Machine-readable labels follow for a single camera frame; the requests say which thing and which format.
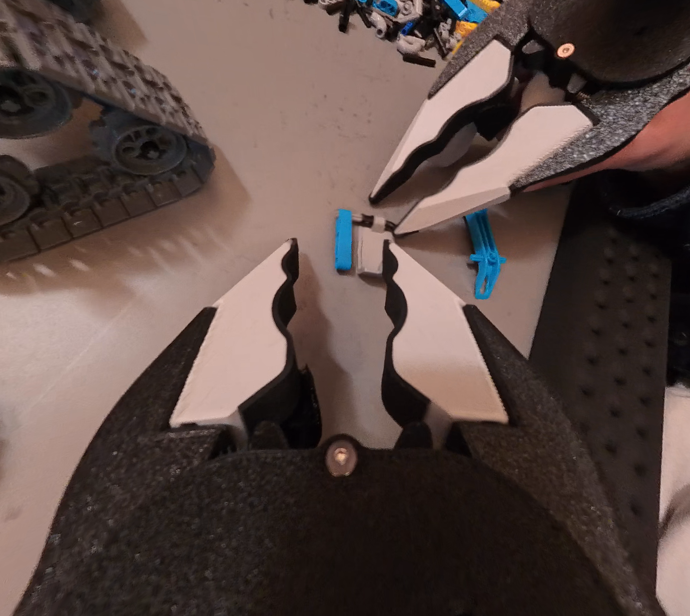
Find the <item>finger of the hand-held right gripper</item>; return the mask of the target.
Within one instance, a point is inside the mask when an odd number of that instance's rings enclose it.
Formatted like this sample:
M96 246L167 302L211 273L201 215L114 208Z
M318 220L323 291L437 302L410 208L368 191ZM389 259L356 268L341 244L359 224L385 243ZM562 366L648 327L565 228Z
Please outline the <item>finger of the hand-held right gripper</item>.
M462 168L444 189L415 204L394 235L425 230L506 201L520 177L592 127L591 118L574 104L531 107L485 158Z
M492 40L421 105L369 195L377 204L438 155L479 111L497 102L513 74L513 52Z

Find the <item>blue racket-shaped piece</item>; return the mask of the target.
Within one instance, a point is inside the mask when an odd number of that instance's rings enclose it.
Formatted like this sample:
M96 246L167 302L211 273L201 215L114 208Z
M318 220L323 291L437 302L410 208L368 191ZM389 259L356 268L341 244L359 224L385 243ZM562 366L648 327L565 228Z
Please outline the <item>blue racket-shaped piece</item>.
M478 267L474 295L477 300L489 299L506 258L497 250L486 208L464 218L473 246L470 261Z

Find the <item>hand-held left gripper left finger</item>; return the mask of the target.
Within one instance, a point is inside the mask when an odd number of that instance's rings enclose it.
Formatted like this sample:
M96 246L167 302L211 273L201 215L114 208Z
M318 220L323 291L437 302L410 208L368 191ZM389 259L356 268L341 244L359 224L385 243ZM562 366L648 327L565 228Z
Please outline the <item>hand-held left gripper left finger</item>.
M274 314L283 286L292 289L286 266L298 255L296 239L285 241L212 306L209 329L170 417L171 428L229 425L248 429L241 407L288 366L289 319Z

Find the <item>grey desk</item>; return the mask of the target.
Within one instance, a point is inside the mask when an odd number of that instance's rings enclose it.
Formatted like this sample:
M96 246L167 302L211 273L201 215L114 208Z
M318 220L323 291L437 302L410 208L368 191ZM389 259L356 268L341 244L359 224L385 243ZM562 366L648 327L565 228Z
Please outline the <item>grey desk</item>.
M385 288L333 268L439 72L301 0L104 0L101 32L172 81L215 148L192 197L1 266L1 614L11 615L83 451L195 317L296 237L290 323L326 437L392 446Z

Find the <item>grey and blue small assembly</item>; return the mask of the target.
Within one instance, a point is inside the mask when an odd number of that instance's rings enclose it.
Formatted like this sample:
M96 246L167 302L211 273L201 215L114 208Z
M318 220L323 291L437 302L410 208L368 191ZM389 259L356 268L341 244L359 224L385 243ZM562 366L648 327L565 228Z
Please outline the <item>grey and blue small assembly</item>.
M353 228L358 226L372 227L373 215L354 214L340 208L335 218L335 270L348 272L353 264Z

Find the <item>person's right hand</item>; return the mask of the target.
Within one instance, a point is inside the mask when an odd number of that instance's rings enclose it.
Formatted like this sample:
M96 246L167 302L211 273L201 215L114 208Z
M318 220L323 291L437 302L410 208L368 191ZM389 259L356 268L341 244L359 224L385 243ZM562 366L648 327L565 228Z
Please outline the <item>person's right hand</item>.
M689 160L689 119L659 113L616 156L619 168L634 172L682 165Z

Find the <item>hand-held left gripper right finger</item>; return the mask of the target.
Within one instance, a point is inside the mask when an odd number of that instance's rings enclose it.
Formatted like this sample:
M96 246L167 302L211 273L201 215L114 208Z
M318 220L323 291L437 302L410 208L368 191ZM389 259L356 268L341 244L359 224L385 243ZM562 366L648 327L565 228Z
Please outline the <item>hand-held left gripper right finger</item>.
M384 244L385 311L392 322L382 400L401 426L426 417L442 422L496 422L508 414L475 339L461 298L401 247Z

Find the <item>small grey block piece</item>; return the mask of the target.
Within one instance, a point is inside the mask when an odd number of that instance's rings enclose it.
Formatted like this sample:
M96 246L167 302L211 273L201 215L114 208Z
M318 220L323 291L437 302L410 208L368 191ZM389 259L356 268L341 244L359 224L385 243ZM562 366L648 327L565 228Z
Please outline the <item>small grey block piece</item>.
M391 240L392 233L389 231L377 232L369 227L357 227L355 261L359 276L382 277L384 242Z

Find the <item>blue tracked toy robot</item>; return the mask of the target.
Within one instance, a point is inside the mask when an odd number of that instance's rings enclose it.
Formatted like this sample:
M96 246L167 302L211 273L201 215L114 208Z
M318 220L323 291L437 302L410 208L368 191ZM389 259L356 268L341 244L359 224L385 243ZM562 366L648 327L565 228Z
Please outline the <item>blue tracked toy robot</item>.
M215 154L168 78L101 34L104 0L1 0L1 262L192 195Z

